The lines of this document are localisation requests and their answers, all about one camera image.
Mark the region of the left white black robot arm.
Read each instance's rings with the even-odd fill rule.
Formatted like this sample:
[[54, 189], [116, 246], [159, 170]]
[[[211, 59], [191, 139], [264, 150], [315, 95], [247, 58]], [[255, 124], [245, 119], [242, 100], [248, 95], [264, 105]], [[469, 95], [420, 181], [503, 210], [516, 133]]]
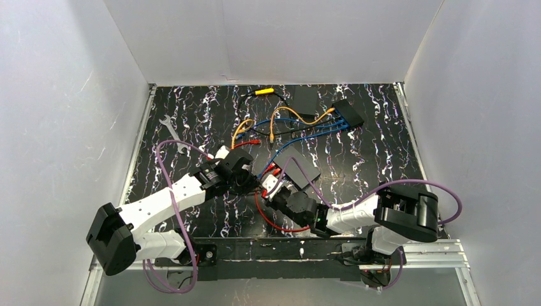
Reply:
[[133, 203], [102, 205], [96, 212], [86, 242], [107, 276], [125, 271], [136, 261], [156, 258], [179, 260], [188, 247], [181, 229], [153, 233], [151, 229], [176, 212], [201, 205], [229, 191], [246, 193], [258, 186], [252, 173], [253, 157], [242, 148], [222, 147], [166, 187]]

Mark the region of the black pad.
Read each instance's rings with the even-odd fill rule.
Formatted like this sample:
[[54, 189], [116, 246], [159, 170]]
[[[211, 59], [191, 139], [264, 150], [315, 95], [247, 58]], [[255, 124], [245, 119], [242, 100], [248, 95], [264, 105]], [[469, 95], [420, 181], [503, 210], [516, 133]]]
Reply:
[[274, 164], [283, 169], [290, 157], [296, 159], [298, 163], [290, 161], [286, 167], [285, 176], [299, 189], [304, 189], [309, 185], [308, 179], [314, 182], [321, 175], [321, 171], [294, 147], [288, 147], [278, 154], [274, 159]]

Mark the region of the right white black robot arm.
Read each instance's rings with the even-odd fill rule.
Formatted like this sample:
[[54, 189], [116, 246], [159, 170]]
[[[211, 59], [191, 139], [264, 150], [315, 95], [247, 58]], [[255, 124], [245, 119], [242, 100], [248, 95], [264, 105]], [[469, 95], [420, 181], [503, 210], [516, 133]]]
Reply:
[[263, 185], [263, 196], [274, 210], [322, 238], [371, 227], [365, 250], [390, 256], [408, 242], [438, 239], [438, 197], [424, 189], [391, 185], [360, 202], [328, 207], [305, 192], [293, 192], [274, 177]]

